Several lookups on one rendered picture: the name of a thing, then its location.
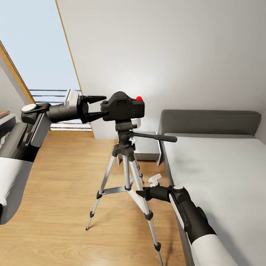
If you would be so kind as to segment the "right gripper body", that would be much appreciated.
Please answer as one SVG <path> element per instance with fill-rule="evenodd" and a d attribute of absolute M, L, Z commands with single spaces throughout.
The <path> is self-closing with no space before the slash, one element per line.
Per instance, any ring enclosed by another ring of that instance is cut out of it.
<path fill-rule="evenodd" d="M 163 186 L 160 186 L 160 184 L 158 183 L 158 185 L 156 187 L 147 187 L 144 188 L 144 196 L 145 196 L 145 200 L 149 201 L 153 198 L 161 200 L 160 197 L 160 190 Z"/>

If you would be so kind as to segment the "camera tripod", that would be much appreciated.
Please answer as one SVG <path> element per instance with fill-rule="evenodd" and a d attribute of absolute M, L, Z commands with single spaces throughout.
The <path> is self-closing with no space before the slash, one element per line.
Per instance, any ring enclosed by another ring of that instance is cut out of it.
<path fill-rule="evenodd" d="M 89 225 L 90 225 L 91 220 L 92 220 L 92 217 L 95 214 L 95 210 L 97 208 L 98 202 L 103 195 L 127 191 L 130 194 L 130 196 L 133 198 L 133 200 L 136 202 L 136 204 L 141 208 L 141 210 L 143 211 L 143 213 L 145 215 L 145 218 L 148 220 L 150 230 L 151 230 L 153 240 L 154 240 L 155 249 L 157 250 L 157 253 L 158 253 L 158 256 L 159 256 L 159 259 L 161 262 L 161 266 L 164 266 L 163 262 L 162 262 L 161 254 L 160 254 L 161 244 L 159 242 L 157 242 L 154 228 L 153 228 L 153 225 L 151 222 L 151 219 L 153 218 L 153 212 L 151 210 L 149 210 L 145 198 L 138 196 L 134 192 L 134 190 L 132 189 L 133 182 L 135 181 L 137 189 L 139 191 L 143 191 L 144 188 L 142 187 L 141 180 L 142 180 L 142 183 L 144 183 L 144 181 L 142 178 L 143 175 L 140 172 L 140 166 L 139 166 L 139 164 L 136 160 L 136 156 L 134 154 L 134 150 L 136 150 L 136 147 L 135 147 L 135 144 L 132 144 L 132 141 L 130 141 L 130 138 L 133 136 L 138 136 L 138 137 L 145 137 L 145 138 L 151 138 L 151 139 L 175 143 L 175 142 L 177 142 L 177 137 L 176 136 L 158 135 L 158 134 L 157 135 L 150 135 L 150 134 L 143 134 L 143 133 L 135 133 L 135 132 L 130 131 L 130 130 L 136 129 L 137 124 L 133 125 L 131 122 L 131 119 L 116 120 L 115 123 L 116 123 L 115 130 L 116 130 L 116 132 L 118 132 L 119 142 L 118 142 L 118 144 L 116 144 L 114 146 L 107 171 L 106 171 L 104 179 L 102 181 L 100 190 L 98 191 L 97 196 L 96 196 L 95 206 L 93 208 L 93 211 L 90 212 L 90 220 L 89 220 L 88 226 L 86 228 L 86 231 L 88 230 Z M 108 177 L 110 175 L 110 172 L 112 170 L 112 167 L 114 165 L 115 159 L 117 158 L 119 153 L 121 153 L 123 156 L 123 165 L 124 165 L 125 184 L 126 185 L 120 186 L 120 187 L 115 187 L 115 188 L 104 189 L 105 184 L 106 184 Z M 132 175 L 131 176 L 129 173 L 129 164 L 130 164 L 131 169 L 132 169 Z M 141 180 L 140 180 L 140 178 L 141 178 Z"/>

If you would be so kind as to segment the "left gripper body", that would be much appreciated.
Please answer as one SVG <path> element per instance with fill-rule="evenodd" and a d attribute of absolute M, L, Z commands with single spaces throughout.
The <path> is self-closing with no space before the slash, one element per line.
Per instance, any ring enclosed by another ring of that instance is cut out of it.
<path fill-rule="evenodd" d="M 59 105 L 59 114 L 65 121 L 80 119 L 83 124 L 87 123 L 85 114 L 88 113 L 88 103 L 84 100 L 85 96 L 80 96 L 81 103 L 76 109 L 68 109 L 64 103 Z"/>

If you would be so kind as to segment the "digital camera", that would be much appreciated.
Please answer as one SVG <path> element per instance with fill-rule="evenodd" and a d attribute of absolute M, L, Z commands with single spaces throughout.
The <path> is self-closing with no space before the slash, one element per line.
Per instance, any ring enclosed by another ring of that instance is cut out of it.
<path fill-rule="evenodd" d="M 145 103 L 141 96 L 130 98 L 126 93 L 118 91 L 109 100 L 101 104 L 101 112 L 109 111 L 104 121 L 127 120 L 144 117 Z"/>

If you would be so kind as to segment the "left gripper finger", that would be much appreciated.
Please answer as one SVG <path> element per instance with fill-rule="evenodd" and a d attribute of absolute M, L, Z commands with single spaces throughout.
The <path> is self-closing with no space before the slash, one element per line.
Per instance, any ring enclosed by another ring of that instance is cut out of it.
<path fill-rule="evenodd" d="M 92 122 L 94 120 L 97 120 L 101 117 L 107 116 L 109 114 L 109 111 L 106 112 L 89 112 L 85 114 L 85 119 L 87 122 Z"/>
<path fill-rule="evenodd" d="M 104 99 L 107 99 L 107 97 L 106 96 L 85 96 L 84 97 L 84 100 L 86 100 L 90 104 L 102 101 Z"/>

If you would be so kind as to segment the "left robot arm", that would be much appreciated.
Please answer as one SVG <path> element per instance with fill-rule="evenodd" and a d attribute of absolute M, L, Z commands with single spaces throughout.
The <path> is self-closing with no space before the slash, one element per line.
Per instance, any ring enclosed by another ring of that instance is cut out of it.
<path fill-rule="evenodd" d="M 80 119 L 85 124 L 107 116 L 109 111 L 88 113 L 88 102 L 92 104 L 104 99 L 107 97 L 79 96 L 79 92 L 68 89 L 62 104 L 29 104 L 21 109 L 23 123 L 16 123 L 0 148 L 1 225 L 11 220 L 20 207 L 35 157 L 51 124 L 72 119 Z"/>

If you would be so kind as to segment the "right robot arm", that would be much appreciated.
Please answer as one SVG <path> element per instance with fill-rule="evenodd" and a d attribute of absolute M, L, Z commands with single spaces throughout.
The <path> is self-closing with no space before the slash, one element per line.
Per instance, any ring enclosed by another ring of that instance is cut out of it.
<path fill-rule="evenodd" d="M 152 183 L 150 187 L 136 190 L 136 194 L 146 201 L 155 198 L 172 204 L 183 230 L 188 234 L 199 266 L 239 266 L 208 224 L 204 211 L 191 201 L 187 189 L 181 185 L 160 186 L 157 182 L 160 178 L 161 174 L 151 177 L 148 180 Z"/>

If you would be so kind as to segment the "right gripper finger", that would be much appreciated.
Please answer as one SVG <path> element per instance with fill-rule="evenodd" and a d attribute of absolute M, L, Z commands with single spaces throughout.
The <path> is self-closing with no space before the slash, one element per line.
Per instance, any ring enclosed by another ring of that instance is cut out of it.
<path fill-rule="evenodd" d="M 141 196 L 141 197 L 145 198 L 145 196 L 144 196 L 144 191 L 136 190 L 136 194 L 137 194 L 138 196 Z"/>

